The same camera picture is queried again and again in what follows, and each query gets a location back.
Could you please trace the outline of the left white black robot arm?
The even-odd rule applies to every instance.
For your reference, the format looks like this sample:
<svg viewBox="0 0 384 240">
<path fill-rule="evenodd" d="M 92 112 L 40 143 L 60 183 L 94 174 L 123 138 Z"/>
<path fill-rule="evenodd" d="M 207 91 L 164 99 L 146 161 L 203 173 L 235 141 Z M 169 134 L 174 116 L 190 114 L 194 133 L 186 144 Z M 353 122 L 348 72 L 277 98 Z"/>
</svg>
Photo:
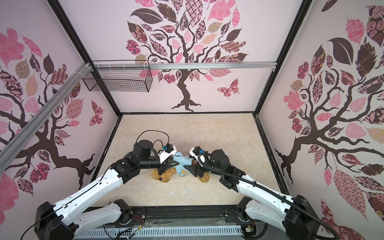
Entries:
<svg viewBox="0 0 384 240">
<path fill-rule="evenodd" d="M 141 140 L 132 152 L 107 168 L 105 173 L 71 196 L 50 204 L 45 202 L 37 209 L 34 232 L 40 240 L 73 240 L 84 232 L 109 223 L 127 224 L 132 218 L 131 207 L 122 199 L 105 207 L 88 211 L 88 208 L 109 192 L 139 175 L 142 169 L 156 169 L 161 175 L 177 166 L 173 160 L 177 148 L 165 145 L 156 152 L 153 143 Z"/>
</svg>

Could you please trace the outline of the light blue fleece hoodie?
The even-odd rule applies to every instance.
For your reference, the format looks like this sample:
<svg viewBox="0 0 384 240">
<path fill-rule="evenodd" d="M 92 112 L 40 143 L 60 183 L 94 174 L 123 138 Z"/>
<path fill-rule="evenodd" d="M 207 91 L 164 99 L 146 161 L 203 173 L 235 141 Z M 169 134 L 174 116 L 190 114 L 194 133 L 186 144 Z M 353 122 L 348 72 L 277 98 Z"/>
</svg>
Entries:
<svg viewBox="0 0 384 240">
<path fill-rule="evenodd" d="M 184 166 L 191 166 L 193 159 L 189 156 L 184 156 L 182 153 L 177 152 L 174 155 L 173 160 L 177 163 L 179 163 L 177 166 L 175 166 L 176 173 L 180 177 L 184 177 L 186 174 L 189 173 L 189 171 Z"/>
</svg>

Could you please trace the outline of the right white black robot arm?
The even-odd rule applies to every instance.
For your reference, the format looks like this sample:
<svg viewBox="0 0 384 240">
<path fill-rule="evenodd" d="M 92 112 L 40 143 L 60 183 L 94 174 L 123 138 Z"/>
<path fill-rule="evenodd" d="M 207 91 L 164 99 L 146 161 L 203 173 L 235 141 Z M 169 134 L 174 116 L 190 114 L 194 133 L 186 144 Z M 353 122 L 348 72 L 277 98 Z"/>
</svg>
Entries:
<svg viewBox="0 0 384 240">
<path fill-rule="evenodd" d="M 223 150 L 212 153 L 200 147 L 190 150 L 190 157 L 197 161 L 187 170 L 194 177 L 204 173 L 220 176 L 220 183 L 227 189 L 244 195 L 239 216 L 242 221 L 257 220 L 272 225 L 286 233 L 290 240 L 314 240 L 320 228 L 316 215 L 304 198 L 294 198 L 268 188 L 230 163 Z"/>
</svg>

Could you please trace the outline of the brown plush teddy bear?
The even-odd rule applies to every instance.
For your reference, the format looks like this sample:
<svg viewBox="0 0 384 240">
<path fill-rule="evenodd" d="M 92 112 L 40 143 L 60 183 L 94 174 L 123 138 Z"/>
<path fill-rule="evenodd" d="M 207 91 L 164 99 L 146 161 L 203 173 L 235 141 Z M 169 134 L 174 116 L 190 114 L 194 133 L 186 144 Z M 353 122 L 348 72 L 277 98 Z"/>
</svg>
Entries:
<svg viewBox="0 0 384 240">
<path fill-rule="evenodd" d="M 192 160 L 191 162 L 187 163 L 187 165 L 195 166 L 196 161 Z M 186 170 L 182 165 L 178 165 L 176 167 L 170 168 L 165 171 L 162 175 L 159 175 L 158 170 L 152 169 L 150 171 L 150 176 L 153 180 L 160 181 L 162 183 L 169 182 L 173 176 L 179 176 L 179 177 L 186 177 L 188 175 L 191 175 L 188 170 Z M 201 181 L 202 183 L 208 183 L 211 179 L 209 173 L 204 173 L 203 177 L 197 176 L 197 179 Z"/>
</svg>

